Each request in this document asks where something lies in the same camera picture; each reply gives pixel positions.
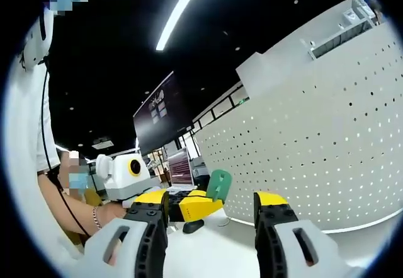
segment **ceiling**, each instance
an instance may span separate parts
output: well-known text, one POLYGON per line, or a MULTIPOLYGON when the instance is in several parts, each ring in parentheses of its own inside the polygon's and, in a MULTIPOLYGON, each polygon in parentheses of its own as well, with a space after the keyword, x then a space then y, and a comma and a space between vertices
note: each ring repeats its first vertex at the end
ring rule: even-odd
POLYGON ((191 0, 157 52, 177 1, 89 0, 55 17, 48 68, 57 144, 90 159, 134 148, 132 116, 171 71, 196 117, 239 81, 235 69, 253 52, 343 0, 191 0), (94 149, 100 137, 114 146, 94 149))

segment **hand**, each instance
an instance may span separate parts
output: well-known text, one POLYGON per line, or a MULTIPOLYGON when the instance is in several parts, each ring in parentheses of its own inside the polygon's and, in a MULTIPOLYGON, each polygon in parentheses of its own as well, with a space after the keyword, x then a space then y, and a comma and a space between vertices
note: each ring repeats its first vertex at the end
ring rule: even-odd
POLYGON ((123 218, 126 215, 126 209, 122 204, 117 202, 109 202, 100 206, 96 211, 96 217, 101 227, 105 226, 114 218, 123 218))

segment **white table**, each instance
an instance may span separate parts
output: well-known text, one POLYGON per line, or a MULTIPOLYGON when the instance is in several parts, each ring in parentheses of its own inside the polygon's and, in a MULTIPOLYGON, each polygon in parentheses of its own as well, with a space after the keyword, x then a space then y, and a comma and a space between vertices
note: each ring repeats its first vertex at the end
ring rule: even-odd
MULTIPOLYGON (((366 267, 388 240, 399 216, 359 231, 331 237, 339 254, 352 266, 366 267)), ((164 264, 165 278, 258 278, 259 262, 254 249, 253 226, 228 221, 223 209, 204 219, 193 234, 179 229, 168 235, 164 264)))

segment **white robot head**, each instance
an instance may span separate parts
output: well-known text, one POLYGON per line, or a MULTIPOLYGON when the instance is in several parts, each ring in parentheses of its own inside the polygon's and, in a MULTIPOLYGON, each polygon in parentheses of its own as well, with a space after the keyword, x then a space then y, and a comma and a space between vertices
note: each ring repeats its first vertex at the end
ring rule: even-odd
POLYGON ((125 200, 150 187, 150 173, 140 154, 119 155, 115 159, 100 154, 95 169, 110 200, 125 200))
POLYGON ((53 22, 53 12, 45 8, 28 31, 21 59, 25 69, 32 69, 48 53, 52 43, 53 22))

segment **bracelet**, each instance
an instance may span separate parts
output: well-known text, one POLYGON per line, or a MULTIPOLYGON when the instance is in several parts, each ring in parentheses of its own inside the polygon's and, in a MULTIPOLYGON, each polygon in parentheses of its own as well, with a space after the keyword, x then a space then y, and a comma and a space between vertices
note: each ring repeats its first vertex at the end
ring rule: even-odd
POLYGON ((94 219, 94 222, 95 222, 96 227, 97 227, 98 229, 101 229, 102 226, 99 224, 98 218, 96 217, 96 211, 97 211, 97 210, 98 210, 98 207, 94 207, 94 208, 93 208, 93 219, 94 219))

